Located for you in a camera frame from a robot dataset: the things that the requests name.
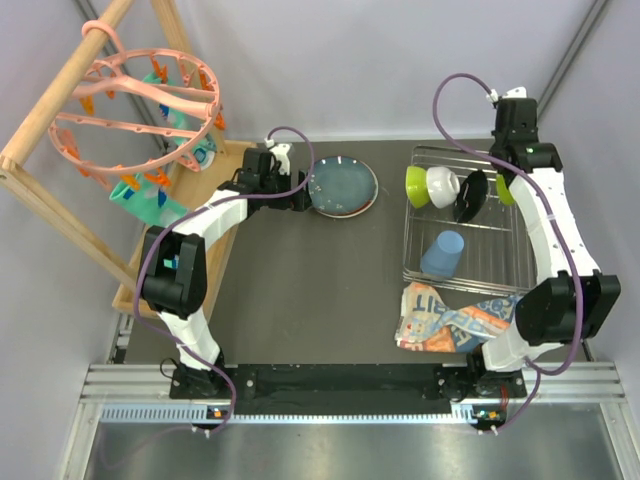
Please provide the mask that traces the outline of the lime green plate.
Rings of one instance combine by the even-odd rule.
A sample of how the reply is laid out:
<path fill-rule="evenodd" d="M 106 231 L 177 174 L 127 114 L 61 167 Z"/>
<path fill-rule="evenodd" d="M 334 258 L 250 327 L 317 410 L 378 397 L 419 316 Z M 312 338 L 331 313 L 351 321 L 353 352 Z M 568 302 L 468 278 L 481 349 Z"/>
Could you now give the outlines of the lime green plate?
<path fill-rule="evenodd" d="M 496 192 L 499 198 L 499 201 L 505 206 L 511 206 L 515 204 L 515 199 L 512 196 L 509 188 L 507 186 L 506 180 L 503 175 L 497 174 L 496 180 Z"/>

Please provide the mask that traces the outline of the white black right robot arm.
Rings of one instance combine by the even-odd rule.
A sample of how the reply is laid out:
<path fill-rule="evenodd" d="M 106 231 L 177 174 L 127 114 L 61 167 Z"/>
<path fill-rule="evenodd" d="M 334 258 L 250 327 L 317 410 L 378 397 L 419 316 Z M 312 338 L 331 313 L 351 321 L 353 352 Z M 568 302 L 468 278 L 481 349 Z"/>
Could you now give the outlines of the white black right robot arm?
<path fill-rule="evenodd" d="M 582 239 L 558 150 L 539 139 L 536 101 L 503 96 L 494 106 L 491 163 L 524 220 L 536 284 L 517 302 L 510 326 L 468 357 L 467 384 L 481 396 L 551 350 L 567 345 L 574 360 L 621 293 L 618 277 L 601 271 Z"/>

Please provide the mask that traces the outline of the dark blue speckled plate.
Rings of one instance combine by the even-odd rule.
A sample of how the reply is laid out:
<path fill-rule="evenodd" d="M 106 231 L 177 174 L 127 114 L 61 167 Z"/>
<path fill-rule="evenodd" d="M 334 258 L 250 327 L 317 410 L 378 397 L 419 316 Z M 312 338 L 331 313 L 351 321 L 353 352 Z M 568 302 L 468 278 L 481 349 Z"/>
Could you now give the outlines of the dark blue speckled plate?
<path fill-rule="evenodd" d="M 307 186 L 311 197 L 316 191 L 378 191 L 378 180 L 366 163 L 350 156 L 338 155 L 317 160 Z"/>

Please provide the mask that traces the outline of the red teal floral plate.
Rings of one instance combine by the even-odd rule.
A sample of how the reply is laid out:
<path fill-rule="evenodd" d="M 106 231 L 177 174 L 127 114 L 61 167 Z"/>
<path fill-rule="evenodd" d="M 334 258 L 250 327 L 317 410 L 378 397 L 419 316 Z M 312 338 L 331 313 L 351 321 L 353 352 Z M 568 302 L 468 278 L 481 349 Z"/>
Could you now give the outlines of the red teal floral plate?
<path fill-rule="evenodd" d="M 370 209 L 377 199 L 378 191 L 344 190 L 316 191 L 312 196 L 312 207 L 321 215 L 334 219 L 348 219 Z"/>

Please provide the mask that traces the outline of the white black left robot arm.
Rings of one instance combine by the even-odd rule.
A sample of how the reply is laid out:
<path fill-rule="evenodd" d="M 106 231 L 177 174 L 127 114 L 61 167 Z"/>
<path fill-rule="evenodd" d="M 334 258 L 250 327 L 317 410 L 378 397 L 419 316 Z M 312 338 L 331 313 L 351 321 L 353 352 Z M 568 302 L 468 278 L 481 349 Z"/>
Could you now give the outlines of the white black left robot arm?
<path fill-rule="evenodd" d="M 152 226 L 145 234 L 139 296 L 166 325 L 179 351 L 172 381 L 198 395 L 216 396 L 227 382 L 221 348 L 204 313 L 208 250 L 262 208 L 305 211 L 311 206 L 304 172 L 291 187 L 292 146 L 265 144 L 246 149 L 241 167 L 205 204 L 175 226 Z"/>

